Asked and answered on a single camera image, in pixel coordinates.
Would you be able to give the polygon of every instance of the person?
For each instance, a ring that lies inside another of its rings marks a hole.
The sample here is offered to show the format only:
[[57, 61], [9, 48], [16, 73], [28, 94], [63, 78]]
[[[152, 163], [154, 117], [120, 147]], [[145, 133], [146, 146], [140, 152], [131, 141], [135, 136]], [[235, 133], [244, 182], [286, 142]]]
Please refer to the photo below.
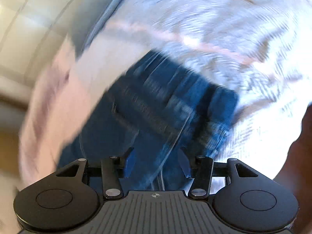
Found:
[[24, 181], [129, 147], [126, 190], [187, 189], [183, 147], [274, 178], [311, 102], [310, 2], [85, 0], [36, 84]]

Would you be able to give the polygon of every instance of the jeans pocket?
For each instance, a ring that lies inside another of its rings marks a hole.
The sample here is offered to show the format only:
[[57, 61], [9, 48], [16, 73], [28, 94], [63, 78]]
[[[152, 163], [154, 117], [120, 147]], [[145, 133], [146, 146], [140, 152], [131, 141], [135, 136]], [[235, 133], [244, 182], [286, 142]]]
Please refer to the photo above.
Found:
[[82, 129], [80, 147], [90, 161], [122, 155], [133, 145], [138, 131], [118, 110], [117, 104], [104, 94]]

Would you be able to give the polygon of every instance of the blue denim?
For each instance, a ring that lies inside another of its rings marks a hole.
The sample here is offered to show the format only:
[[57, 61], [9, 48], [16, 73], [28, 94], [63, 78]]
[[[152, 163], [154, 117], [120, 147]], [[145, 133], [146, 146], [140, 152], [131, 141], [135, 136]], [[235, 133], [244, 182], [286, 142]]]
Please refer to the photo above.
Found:
[[227, 138], [237, 101], [234, 91], [150, 51], [103, 94], [58, 166], [78, 158], [99, 161], [134, 147], [135, 166], [121, 179], [124, 191], [182, 189], [189, 178], [178, 161], [179, 149], [186, 147], [188, 157], [214, 157]]

